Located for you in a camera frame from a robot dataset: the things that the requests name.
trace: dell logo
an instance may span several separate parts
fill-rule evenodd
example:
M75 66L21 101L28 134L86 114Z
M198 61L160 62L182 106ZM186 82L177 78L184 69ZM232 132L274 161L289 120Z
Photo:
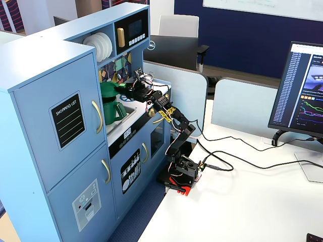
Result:
M154 50L156 48L156 44L155 42L153 42L152 40L149 42L149 47L147 49L149 50Z

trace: oven door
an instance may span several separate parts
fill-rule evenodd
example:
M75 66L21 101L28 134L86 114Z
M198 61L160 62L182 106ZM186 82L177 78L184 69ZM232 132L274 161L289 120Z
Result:
M117 54L148 38L148 9L115 22Z

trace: blue carpet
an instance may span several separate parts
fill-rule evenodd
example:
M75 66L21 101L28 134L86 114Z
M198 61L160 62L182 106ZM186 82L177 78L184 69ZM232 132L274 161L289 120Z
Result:
M4 208L4 206L2 205L2 203L1 203L1 200L0 200L0 218L2 217L2 215L4 215L5 214L5 208Z
M155 178L148 184L108 242L138 241L164 198L165 186Z

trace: whiteboard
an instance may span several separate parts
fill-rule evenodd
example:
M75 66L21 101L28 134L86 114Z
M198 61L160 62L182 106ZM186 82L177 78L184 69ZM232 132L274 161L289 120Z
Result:
M323 21L323 0L203 0L203 7Z

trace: cabinet door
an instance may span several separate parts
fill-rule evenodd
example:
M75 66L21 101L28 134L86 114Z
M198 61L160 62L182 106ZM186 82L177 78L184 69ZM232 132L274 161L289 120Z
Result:
M143 146L147 136L144 126L111 160L117 218L134 202L145 180L145 163L149 159Z
M49 195L63 241L106 242L116 221L104 145Z
M92 54L14 92L46 191L105 140Z

